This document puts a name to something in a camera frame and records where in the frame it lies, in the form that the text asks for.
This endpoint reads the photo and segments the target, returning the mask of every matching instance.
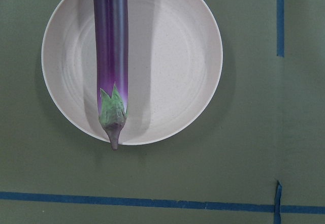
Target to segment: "green table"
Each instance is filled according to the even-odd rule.
[[[69,123],[46,89],[41,45],[60,0],[0,0],[0,191],[325,206],[323,0],[205,0],[223,41],[217,92],[175,136],[110,145]],[[325,215],[283,213],[282,223]],[[273,223],[273,213],[0,200],[0,223]]]

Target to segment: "round plate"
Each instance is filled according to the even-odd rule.
[[[168,138],[206,108],[219,82],[222,44],[203,0],[128,0],[128,119],[120,144]],[[56,106],[109,141],[98,120],[93,0],[62,0],[47,25],[42,69]]]

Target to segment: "green calyx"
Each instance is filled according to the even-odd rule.
[[[112,97],[103,89],[100,90],[102,111],[99,115],[99,121],[110,139],[112,149],[116,150],[118,147],[119,135],[126,122],[127,112],[125,113],[123,100],[115,85],[113,87]]]

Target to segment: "glossy purple skin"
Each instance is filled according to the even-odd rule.
[[[94,0],[97,105],[101,113],[100,89],[112,95],[114,84],[127,108],[128,22],[127,0]]]

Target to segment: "speckled plate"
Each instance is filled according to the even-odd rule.
[[[217,23],[203,0],[128,0],[129,116],[120,144],[157,142],[206,108],[222,68]],[[43,39],[42,68],[62,114],[108,141],[98,122],[93,0],[62,0]]]

